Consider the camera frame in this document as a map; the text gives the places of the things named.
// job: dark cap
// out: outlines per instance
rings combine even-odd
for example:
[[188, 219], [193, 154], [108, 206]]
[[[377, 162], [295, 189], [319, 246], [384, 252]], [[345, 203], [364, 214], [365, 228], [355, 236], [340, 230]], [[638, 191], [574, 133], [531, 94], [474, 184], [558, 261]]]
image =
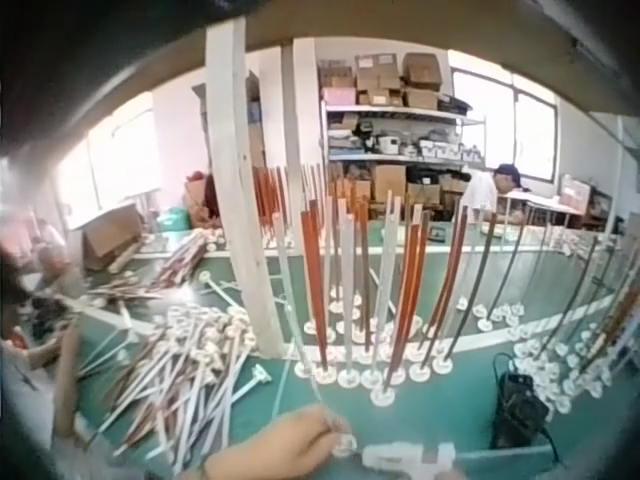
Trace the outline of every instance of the dark cap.
[[511, 177], [516, 188], [522, 188], [520, 183], [520, 172], [515, 165], [511, 163], [503, 163], [493, 171], [494, 175], [506, 175]]

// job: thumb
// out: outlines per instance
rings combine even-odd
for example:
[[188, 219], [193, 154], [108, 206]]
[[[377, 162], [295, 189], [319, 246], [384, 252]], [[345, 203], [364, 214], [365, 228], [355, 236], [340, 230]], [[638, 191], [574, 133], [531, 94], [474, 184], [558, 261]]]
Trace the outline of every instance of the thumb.
[[342, 434], [330, 432], [319, 436], [303, 451], [297, 462], [298, 475], [307, 475], [323, 464], [331, 455], [331, 451], [340, 443]]

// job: window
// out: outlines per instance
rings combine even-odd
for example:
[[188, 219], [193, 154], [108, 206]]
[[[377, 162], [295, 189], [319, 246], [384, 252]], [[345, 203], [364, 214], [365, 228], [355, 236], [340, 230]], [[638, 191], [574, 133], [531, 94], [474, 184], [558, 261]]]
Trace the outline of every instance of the window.
[[151, 94], [137, 96], [92, 128], [58, 166], [56, 184], [70, 226], [159, 188]]
[[553, 182], [556, 173], [555, 95], [495, 63], [449, 51], [456, 97], [484, 116], [484, 133], [465, 128], [462, 142], [476, 145], [488, 168], [515, 164], [524, 176]]

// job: shelf board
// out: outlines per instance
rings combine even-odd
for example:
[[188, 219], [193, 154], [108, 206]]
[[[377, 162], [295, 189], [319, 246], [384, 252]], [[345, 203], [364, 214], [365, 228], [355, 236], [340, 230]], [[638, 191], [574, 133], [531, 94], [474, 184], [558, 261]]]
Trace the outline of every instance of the shelf board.
[[405, 155], [386, 155], [383, 153], [356, 153], [351, 155], [330, 155], [331, 162], [397, 162], [433, 166], [461, 167], [471, 164], [462, 160], [446, 160], [444, 158], [411, 158]]
[[375, 105], [325, 105], [328, 113], [359, 113], [367, 117], [395, 118], [398, 120], [455, 121], [462, 126], [482, 125], [484, 120], [456, 115], [455, 113], [425, 110], [423, 108], [375, 106]]

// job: ceiling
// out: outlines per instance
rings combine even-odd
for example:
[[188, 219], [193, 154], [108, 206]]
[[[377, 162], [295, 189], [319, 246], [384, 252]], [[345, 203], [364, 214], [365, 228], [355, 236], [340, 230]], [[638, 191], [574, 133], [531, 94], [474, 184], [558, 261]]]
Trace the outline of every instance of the ceiling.
[[[576, 40], [541, 9], [532, 6], [534, 3], [532, 0], [271, 0], [263, 2], [263, 6], [247, 18], [247, 50], [278, 45], [292, 38], [320, 36], [361, 36], [420, 43], [460, 50], [501, 64], [554, 90], [584, 111], [636, 114], [639, 111], [636, 97], [628, 96], [619, 88], [620, 82], [577, 50]], [[203, 21], [206, 25], [207, 18], [213, 21], [214, 17], [201, 15], [191, 19], [191, 28], [185, 23], [182, 28], [163, 32], [164, 43], [167, 38], [201, 27]], [[120, 43], [117, 40], [113, 38], [115, 45], [112, 46], [126, 48], [122, 39]], [[49, 122], [46, 132], [49, 141], [37, 149], [38, 155], [65, 150], [62, 147], [68, 148], [72, 138], [129, 98], [201, 67], [204, 41], [203, 28], [160, 49], [163, 43], [158, 39], [147, 42], [146, 50], [136, 49], [140, 42], [131, 41], [129, 51], [121, 52], [128, 63], [103, 62], [104, 75], [100, 83], [94, 75], [96, 79], [89, 78], [74, 90], [85, 92], [83, 98], [76, 95], [69, 105], [53, 102], [56, 113], [64, 114], [59, 113], [55, 122]], [[47, 100], [51, 100], [51, 95], [47, 92]], [[61, 133], [66, 142], [60, 142]]]

